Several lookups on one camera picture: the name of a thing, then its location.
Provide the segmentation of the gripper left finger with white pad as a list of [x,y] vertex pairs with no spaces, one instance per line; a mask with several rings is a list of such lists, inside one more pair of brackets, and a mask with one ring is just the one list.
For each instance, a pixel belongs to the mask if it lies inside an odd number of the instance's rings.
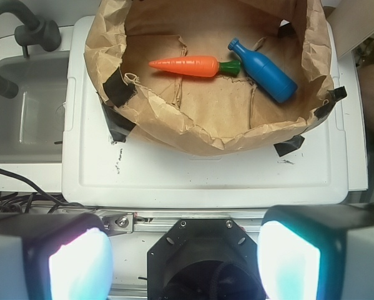
[[95,214],[0,213],[0,299],[107,299],[113,274]]

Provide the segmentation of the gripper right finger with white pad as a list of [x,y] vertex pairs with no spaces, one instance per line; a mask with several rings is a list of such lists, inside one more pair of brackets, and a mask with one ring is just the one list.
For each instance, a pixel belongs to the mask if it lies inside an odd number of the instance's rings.
[[374,299],[374,203],[272,206],[257,262],[269,299]]

